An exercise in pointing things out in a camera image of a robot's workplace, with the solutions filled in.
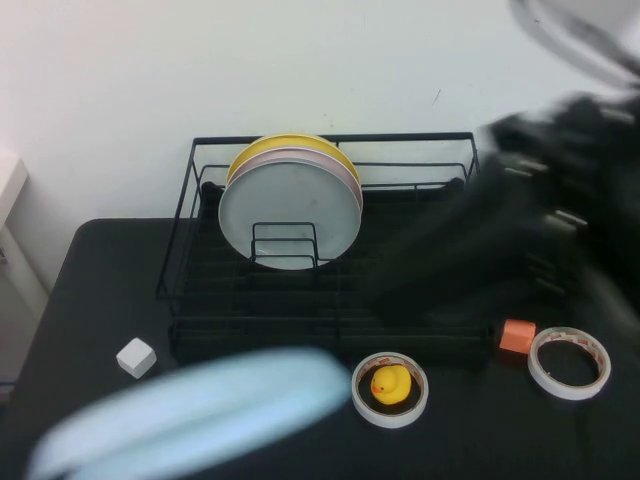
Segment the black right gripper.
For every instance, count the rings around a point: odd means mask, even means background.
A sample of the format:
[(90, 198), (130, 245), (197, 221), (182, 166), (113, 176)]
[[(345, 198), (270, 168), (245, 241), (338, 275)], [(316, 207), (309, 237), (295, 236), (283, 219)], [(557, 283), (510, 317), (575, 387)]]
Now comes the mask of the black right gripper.
[(387, 324), (416, 324), (465, 300), (510, 269), (530, 196), (468, 189), (429, 206), (386, 240), (372, 267), (372, 311)]

